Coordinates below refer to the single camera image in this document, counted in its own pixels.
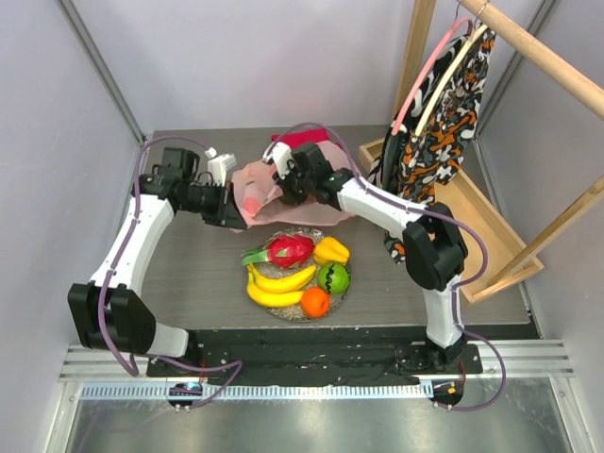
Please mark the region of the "pink plastic bag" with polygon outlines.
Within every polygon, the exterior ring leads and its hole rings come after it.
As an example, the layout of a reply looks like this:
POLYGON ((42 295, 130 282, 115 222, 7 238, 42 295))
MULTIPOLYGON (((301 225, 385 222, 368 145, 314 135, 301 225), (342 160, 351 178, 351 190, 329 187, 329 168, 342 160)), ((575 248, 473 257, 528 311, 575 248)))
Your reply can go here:
POLYGON ((311 195, 296 196, 279 184, 277 167, 256 160, 232 175, 234 201, 248 227, 286 223, 330 227, 352 217, 350 213, 319 203, 311 195))

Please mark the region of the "red fake dragon fruit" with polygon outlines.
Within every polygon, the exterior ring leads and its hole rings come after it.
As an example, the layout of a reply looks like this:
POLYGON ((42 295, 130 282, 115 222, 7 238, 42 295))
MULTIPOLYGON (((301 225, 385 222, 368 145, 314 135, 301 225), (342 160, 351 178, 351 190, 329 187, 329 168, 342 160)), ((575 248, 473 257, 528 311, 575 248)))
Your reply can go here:
POLYGON ((264 247, 243 253, 242 266, 272 263, 281 269, 299 267, 311 255, 314 242, 300 234, 281 234, 264 247))

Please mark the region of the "yellow fake bell pepper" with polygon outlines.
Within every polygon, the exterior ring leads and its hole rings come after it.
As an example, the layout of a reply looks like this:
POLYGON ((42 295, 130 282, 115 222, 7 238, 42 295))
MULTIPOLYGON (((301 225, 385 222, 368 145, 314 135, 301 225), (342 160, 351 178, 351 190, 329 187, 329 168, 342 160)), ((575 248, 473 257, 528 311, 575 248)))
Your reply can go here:
POLYGON ((334 237, 325 237, 313 250, 313 259, 319 265, 329 262, 338 262, 346 265, 350 258, 350 251, 334 237))

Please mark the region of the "yellow fake banana bunch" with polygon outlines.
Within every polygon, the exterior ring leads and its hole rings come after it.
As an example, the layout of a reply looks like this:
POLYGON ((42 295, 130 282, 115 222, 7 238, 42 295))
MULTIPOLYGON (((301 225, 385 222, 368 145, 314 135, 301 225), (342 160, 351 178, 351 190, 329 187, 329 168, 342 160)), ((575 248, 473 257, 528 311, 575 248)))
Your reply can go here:
POLYGON ((254 265, 247 266, 248 282, 246 291, 258 305, 281 309, 300 302, 306 287, 315 277, 317 267, 306 267, 287 277, 269 278, 261 274, 254 265))

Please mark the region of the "green fake watermelon ball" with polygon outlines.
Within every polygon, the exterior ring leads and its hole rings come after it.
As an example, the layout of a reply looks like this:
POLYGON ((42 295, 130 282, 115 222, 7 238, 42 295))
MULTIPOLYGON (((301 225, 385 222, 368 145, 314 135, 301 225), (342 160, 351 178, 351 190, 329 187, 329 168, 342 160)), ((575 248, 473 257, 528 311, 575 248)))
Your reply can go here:
POLYGON ((350 275, 344 265, 339 262, 330 262, 319 270, 317 284, 328 294, 342 294, 348 290, 350 275))

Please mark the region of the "orange fake tangerine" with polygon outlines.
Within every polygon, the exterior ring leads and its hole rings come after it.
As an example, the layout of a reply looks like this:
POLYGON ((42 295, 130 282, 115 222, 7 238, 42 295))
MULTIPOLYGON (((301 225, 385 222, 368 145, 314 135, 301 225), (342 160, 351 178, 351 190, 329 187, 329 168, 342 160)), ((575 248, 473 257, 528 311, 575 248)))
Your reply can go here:
POLYGON ((300 300, 302 311, 311 318, 320 318, 330 309, 330 296, 320 287, 310 287, 300 300))

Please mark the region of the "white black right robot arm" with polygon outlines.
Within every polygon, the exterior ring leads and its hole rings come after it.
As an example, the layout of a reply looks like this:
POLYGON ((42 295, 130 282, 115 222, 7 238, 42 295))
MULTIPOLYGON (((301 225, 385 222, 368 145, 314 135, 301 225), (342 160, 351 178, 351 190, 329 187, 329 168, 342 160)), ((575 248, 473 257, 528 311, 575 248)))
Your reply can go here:
POLYGON ((403 243, 407 272, 426 303, 428 365, 439 373, 456 366, 466 343, 459 287, 468 250, 448 207, 427 208, 370 185, 352 169, 334 169, 315 143, 295 149, 273 143, 262 161, 275 167, 273 180, 294 202, 312 197, 370 221, 403 243))

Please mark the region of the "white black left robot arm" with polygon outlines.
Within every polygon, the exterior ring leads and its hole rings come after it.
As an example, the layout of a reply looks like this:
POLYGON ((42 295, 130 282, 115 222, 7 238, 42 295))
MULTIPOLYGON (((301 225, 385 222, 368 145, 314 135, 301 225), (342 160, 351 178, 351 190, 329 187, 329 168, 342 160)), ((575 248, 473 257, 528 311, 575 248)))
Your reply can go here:
POLYGON ((193 375, 200 352, 190 333, 159 322, 141 299, 146 270, 165 229, 180 211, 216 227, 243 230, 227 173, 232 154, 205 153, 206 170, 191 150, 167 147, 162 160, 136 177, 128 212, 108 255, 86 283, 72 285, 68 305, 81 344, 133 355, 167 356, 183 377, 193 375))

